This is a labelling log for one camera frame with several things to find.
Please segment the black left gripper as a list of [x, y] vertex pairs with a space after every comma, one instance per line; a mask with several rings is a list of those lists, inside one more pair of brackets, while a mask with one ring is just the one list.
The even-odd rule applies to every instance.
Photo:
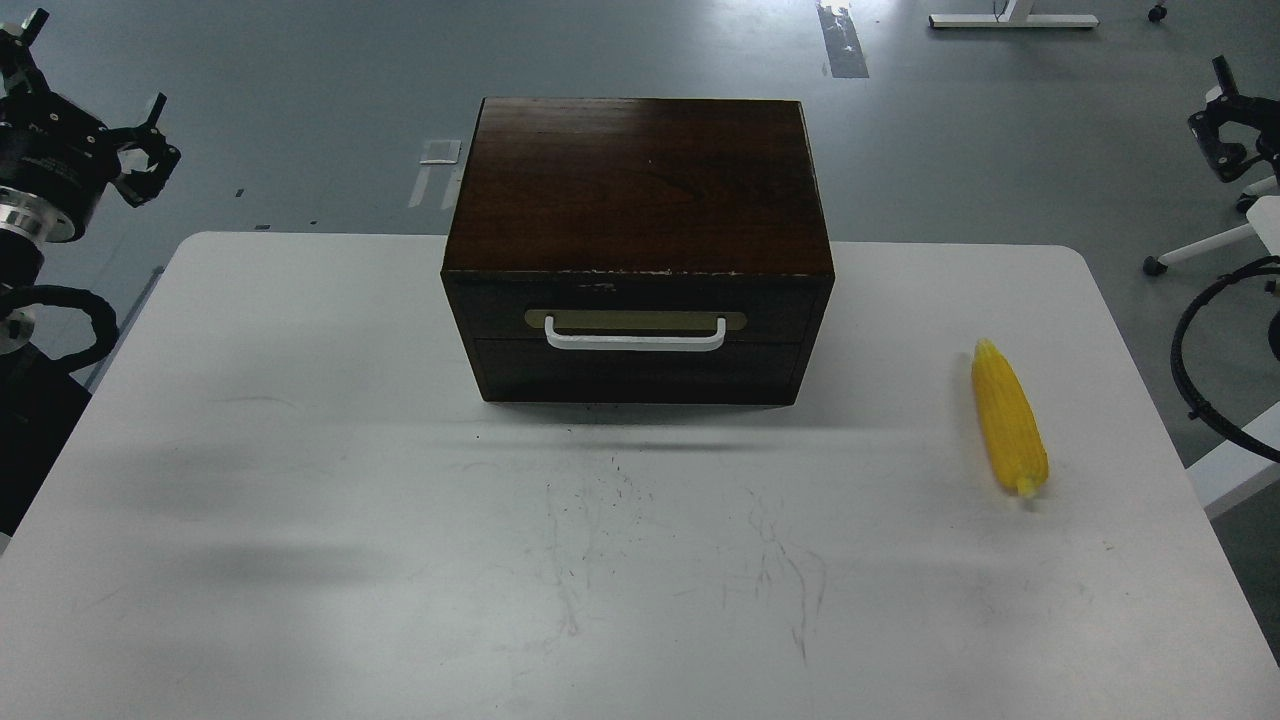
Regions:
[[54, 92], [31, 49], [50, 13], [1, 23], [3, 187], [49, 202], [68, 225], [87, 225], [108, 186], [132, 208], [156, 199], [182, 159], [160, 131], [166, 95], [134, 127], [109, 128]]

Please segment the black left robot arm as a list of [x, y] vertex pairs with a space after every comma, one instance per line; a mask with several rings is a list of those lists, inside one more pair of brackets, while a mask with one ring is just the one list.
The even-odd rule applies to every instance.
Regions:
[[[180, 161], [160, 131], [159, 94], [145, 120], [111, 128], [55, 92], [32, 49], [49, 13], [3, 26], [1, 67], [1, 525], [13, 537], [91, 393], [74, 374], [108, 359], [120, 338], [110, 302], [44, 284], [44, 249], [81, 240], [108, 187], [133, 208], [156, 199]], [[93, 338], [50, 357], [33, 342], [35, 309], [81, 313]]]

